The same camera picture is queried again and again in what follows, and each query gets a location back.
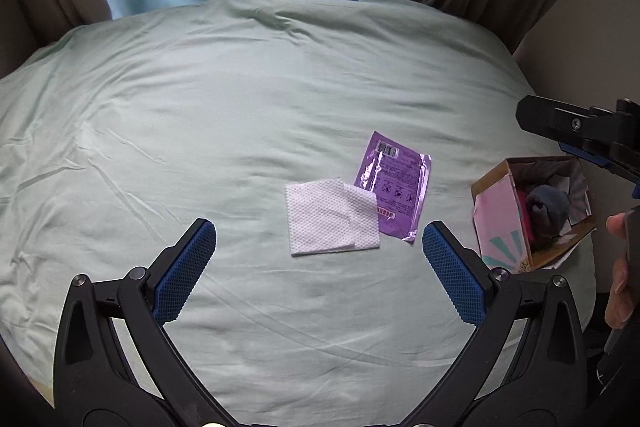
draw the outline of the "folded white wipe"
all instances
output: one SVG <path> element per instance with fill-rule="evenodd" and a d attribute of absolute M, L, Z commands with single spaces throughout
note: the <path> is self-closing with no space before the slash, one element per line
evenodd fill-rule
<path fill-rule="evenodd" d="M 287 185 L 291 255 L 380 247 L 376 195 L 340 179 Z"/>

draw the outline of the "barcode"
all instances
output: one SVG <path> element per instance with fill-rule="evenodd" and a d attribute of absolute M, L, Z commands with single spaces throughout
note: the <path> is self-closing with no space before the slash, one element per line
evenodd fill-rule
<path fill-rule="evenodd" d="M 376 152 L 382 152 L 385 156 L 391 156 L 391 158 L 398 158 L 399 150 L 396 147 L 391 147 L 388 143 L 384 143 L 382 140 L 378 142 Z"/>
<path fill-rule="evenodd" d="M 396 219 L 396 213 L 387 210 L 386 208 L 378 207 L 378 213 L 380 216 L 385 216 L 387 219 Z"/>

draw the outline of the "metal screw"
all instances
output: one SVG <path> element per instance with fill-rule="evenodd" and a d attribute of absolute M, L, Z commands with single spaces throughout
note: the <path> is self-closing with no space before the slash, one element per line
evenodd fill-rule
<path fill-rule="evenodd" d="M 491 270 L 491 273 L 497 281 L 507 281 L 509 277 L 511 277 L 509 270 L 504 268 L 494 268 Z"/>
<path fill-rule="evenodd" d="M 146 269 L 142 266 L 136 266 L 129 271 L 129 279 L 133 279 L 137 281 L 138 279 L 142 279 L 145 276 Z"/>
<path fill-rule="evenodd" d="M 86 282 L 86 275 L 84 275 L 84 274 L 76 275 L 71 280 L 71 284 L 73 286 L 82 286 L 85 282 Z"/>
<path fill-rule="evenodd" d="M 556 286 L 559 288 L 564 288 L 566 286 L 566 279 L 561 275 L 554 275 L 553 279 L 551 279 Z"/>

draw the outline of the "blue gripper pad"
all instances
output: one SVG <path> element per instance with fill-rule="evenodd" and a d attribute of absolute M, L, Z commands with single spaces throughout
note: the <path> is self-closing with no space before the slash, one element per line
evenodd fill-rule
<path fill-rule="evenodd" d="M 424 228 L 422 251 L 462 320 L 479 328 L 486 317 L 482 286 L 433 224 Z"/>
<path fill-rule="evenodd" d="M 215 249 L 216 229 L 205 221 L 156 286 L 154 318 L 160 326 L 178 318 Z"/>

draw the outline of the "bed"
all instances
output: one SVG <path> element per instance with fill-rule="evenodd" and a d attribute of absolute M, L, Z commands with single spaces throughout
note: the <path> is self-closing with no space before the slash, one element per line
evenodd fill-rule
<path fill-rule="evenodd" d="M 49 386 L 71 278 L 148 266 L 205 217 L 216 253 L 166 331 L 216 399 L 248 424 L 391 425 L 473 327 L 418 243 L 292 258 L 284 186 L 353 182 L 376 130 L 433 159 L 418 229 L 441 219 L 477 249 L 470 184 L 558 153 L 516 124 L 531 92 L 491 32 L 406 0 L 213 0 L 75 28 L 0 82 L 0 334 Z M 587 238 L 561 266 L 583 327 L 593 271 Z"/>

